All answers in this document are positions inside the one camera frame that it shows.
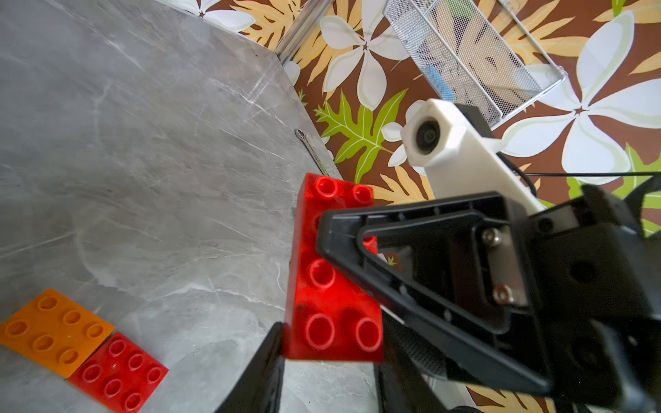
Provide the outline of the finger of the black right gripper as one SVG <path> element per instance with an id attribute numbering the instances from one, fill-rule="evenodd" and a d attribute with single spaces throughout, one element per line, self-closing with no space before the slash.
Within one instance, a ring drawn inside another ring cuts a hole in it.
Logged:
<path id="1" fill-rule="evenodd" d="M 416 334 L 449 380 L 548 395 L 553 374 L 533 305 L 499 306 L 497 266 L 483 239 L 509 231 L 509 258 L 528 282 L 532 271 L 520 226 L 527 213 L 488 192 L 321 215 L 316 250 Z"/>

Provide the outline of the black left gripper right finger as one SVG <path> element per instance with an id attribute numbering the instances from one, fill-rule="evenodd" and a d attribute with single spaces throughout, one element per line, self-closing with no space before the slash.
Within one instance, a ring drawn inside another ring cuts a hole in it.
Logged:
<path id="1" fill-rule="evenodd" d="M 397 321 L 382 313 L 383 361 L 374 374 L 380 412 L 448 412 L 396 336 Z"/>

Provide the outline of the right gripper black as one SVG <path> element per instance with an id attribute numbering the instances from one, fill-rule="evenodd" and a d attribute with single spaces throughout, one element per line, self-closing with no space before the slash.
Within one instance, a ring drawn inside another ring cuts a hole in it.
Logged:
<path id="1" fill-rule="evenodd" d="M 530 299 L 542 328 L 549 397 L 618 412 L 660 409 L 660 237 L 647 236 L 653 176 L 624 198 L 586 184 L 525 226 Z"/>

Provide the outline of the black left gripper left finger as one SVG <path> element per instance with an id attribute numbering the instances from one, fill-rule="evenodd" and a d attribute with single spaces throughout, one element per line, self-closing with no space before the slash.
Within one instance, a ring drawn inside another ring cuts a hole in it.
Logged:
<path id="1" fill-rule="evenodd" d="M 222 412 L 278 412 L 285 370 L 284 324 L 274 323 L 223 403 Z"/>

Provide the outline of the long red lego brick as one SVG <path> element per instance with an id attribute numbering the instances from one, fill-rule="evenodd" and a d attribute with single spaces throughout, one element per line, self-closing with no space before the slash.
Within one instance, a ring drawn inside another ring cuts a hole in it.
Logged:
<path id="1" fill-rule="evenodd" d="M 372 189 L 308 173 L 298 194 L 289 263 L 283 354 L 289 360 L 380 362 L 379 303 L 316 251 L 319 221 L 329 210 L 370 207 Z"/>

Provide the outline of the small red lego brick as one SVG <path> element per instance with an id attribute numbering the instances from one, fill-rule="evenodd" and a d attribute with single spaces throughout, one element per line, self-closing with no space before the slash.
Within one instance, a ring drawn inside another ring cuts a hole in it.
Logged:
<path id="1" fill-rule="evenodd" d="M 68 380 L 116 413 L 139 412 L 169 373 L 167 367 L 120 332 Z"/>

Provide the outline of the small orange upturned lego brick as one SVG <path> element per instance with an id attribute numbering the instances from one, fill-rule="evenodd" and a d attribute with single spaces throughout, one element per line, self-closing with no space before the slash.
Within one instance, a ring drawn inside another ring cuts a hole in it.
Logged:
<path id="1" fill-rule="evenodd" d="M 64 379 L 115 327 L 54 289 L 48 289 L 1 324 L 1 344 Z"/>

